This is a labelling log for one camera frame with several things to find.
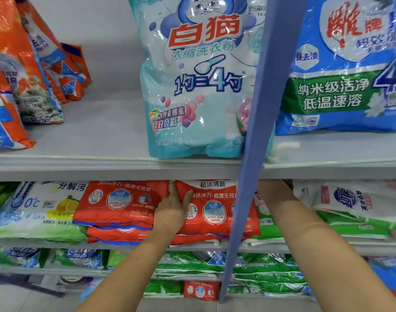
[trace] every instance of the light blue detergent bag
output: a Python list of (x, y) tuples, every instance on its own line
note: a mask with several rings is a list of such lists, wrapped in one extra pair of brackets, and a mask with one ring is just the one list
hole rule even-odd
[(149, 153), (242, 153), (267, 0), (129, 0), (146, 52)]
[(396, 0), (310, 0), (276, 135), (396, 131)]

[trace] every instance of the blue shelf upright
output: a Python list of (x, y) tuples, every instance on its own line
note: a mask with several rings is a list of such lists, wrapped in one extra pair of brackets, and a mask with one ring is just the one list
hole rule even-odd
[(224, 302), (249, 214), (258, 175), (279, 112), (308, 0), (267, 0), (259, 67), (254, 86), (220, 303)]

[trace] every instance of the forearm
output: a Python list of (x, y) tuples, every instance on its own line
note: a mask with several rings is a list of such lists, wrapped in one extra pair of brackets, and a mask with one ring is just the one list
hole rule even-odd
[(77, 312), (134, 312), (171, 240), (172, 236), (152, 230), (100, 283)]
[(396, 300), (363, 258), (287, 185), (261, 181), (259, 191), (324, 311), (396, 311)]

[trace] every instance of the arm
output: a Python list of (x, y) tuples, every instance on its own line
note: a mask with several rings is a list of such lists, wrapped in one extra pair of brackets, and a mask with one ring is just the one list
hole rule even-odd
[(259, 192), (324, 311), (392, 311), (396, 299), (367, 262), (281, 180)]
[(170, 195), (155, 211), (153, 230), (130, 253), (77, 312), (134, 312), (144, 290), (168, 245), (183, 226), (193, 191), (186, 193), (182, 203), (175, 183), (169, 184)]

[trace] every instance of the measuring scoop illustration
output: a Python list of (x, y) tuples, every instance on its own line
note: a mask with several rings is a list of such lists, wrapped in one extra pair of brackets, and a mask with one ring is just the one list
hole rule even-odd
[(206, 60), (206, 61), (198, 63), (195, 66), (194, 70), (196, 73), (198, 73), (200, 75), (205, 75), (207, 73), (210, 73), (213, 66), (215, 66), (217, 63), (220, 63), (221, 61), (224, 61), (224, 60), (225, 60), (225, 55), (221, 54), (219, 56), (211, 58), (210, 60)]

